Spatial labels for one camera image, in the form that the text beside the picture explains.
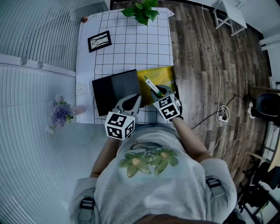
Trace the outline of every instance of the vase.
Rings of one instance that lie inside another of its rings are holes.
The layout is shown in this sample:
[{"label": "vase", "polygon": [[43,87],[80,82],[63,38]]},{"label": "vase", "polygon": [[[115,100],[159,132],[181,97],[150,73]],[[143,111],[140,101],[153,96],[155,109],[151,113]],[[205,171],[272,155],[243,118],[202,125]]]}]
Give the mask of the vase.
[{"label": "vase", "polygon": [[86,108],[82,105],[74,106],[71,108],[73,115],[82,114],[85,112]]}]

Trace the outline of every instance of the picture frame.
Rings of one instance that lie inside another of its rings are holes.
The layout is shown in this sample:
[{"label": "picture frame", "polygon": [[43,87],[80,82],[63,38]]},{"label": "picture frame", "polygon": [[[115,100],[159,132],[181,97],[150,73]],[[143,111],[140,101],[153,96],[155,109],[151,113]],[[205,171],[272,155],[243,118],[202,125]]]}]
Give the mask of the picture frame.
[{"label": "picture frame", "polygon": [[110,46],[110,45],[112,45],[111,38],[110,38],[110,32],[105,31],[105,32],[99,33],[97,35],[94,35],[87,39],[87,43],[88,43],[88,50],[90,53],[93,51],[96,51],[98,49]]}]

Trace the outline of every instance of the green potted plant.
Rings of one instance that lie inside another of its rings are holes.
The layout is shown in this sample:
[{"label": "green potted plant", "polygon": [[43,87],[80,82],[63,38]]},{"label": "green potted plant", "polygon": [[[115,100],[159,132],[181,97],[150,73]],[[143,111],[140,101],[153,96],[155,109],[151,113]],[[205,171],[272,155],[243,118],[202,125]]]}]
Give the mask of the green potted plant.
[{"label": "green potted plant", "polygon": [[158,6],[158,0],[143,0],[141,3],[135,3],[134,7],[128,7],[121,12],[126,17],[135,16],[135,19],[143,24],[148,25],[148,20],[154,21],[159,14],[158,11],[152,10],[152,7]]}]

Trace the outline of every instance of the green flower graphic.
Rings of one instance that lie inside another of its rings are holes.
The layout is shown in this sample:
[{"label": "green flower graphic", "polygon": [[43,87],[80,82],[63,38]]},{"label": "green flower graphic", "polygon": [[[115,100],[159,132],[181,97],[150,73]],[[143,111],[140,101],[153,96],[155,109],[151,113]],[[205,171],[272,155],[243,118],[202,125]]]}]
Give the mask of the green flower graphic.
[{"label": "green flower graphic", "polygon": [[128,177],[133,177],[138,170],[145,174],[151,174],[147,164],[153,160],[153,157],[148,155],[144,156],[144,154],[145,152],[126,153],[126,158],[119,162],[119,167],[127,167]]},{"label": "green flower graphic", "polygon": [[156,155],[155,159],[150,162],[151,165],[156,165],[154,168],[155,175],[162,173],[167,167],[168,163],[171,166],[176,166],[179,163],[178,159],[175,157],[179,152],[162,148],[161,151],[152,151],[151,153]]}]

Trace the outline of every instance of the white tablecloth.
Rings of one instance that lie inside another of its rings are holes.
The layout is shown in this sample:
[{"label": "white tablecloth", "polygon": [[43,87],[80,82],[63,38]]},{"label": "white tablecloth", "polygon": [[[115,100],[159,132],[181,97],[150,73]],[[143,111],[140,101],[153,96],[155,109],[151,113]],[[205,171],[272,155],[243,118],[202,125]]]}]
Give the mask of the white tablecloth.
[{"label": "white tablecloth", "polygon": [[[146,70],[173,65],[172,44],[168,17],[174,15],[167,8],[153,8],[160,13],[148,26],[134,17],[125,17],[112,10],[94,14],[80,24],[76,64],[76,104],[86,108],[77,122],[101,124],[106,116],[99,116],[94,100],[92,81],[132,69]],[[112,45],[89,53],[88,38],[109,30]],[[155,108],[145,106],[138,115],[138,123],[167,123]]]}]

